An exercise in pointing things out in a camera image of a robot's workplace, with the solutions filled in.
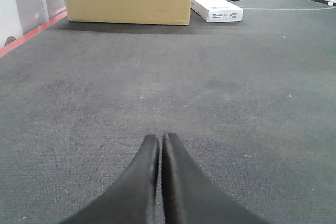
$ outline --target white line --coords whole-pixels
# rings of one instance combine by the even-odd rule
[[[336,6],[326,8],[243,8],[243,10],[330,10],[336,9]]]

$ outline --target white box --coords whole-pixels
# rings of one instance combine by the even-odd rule
[[[191,9],[207,22],[232,22],[243,19],[243,9],[226,0],[191,0]]]

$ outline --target white wall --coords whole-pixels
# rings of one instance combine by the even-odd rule
[[[16,0],[0,0],[0,48],[9,36],[22,36],[22,28]]]

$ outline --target gray carpet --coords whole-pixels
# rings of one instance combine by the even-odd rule
[[[146,134],[170,131],[252,212],[335,223],[335,15],[245,10],[240,23],[209,24],[192,12],[189,26],[65,18],[3,56],[0,223],[63,220],[116,180]]]

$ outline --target red stripe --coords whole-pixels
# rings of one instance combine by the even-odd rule
[[[40,32],[44,31],[47,29],[49,26],[53,25],[60,19],[64,18],[67,16],[67,12],[62,12],[61,14],[58,14],[56,17],[52,18],[48,22],[43,23],[42,25],[36,27],[35,29],[29,31],[28,33],[24,34],[22,37],[14,40],[12,43],[9,43],[7,46],[0,48],[0,58],[5,55],[6,53],[12,51],[13,49],[17,48],[27,40],[30,40],[33,38],[35,35],[39,34]]]

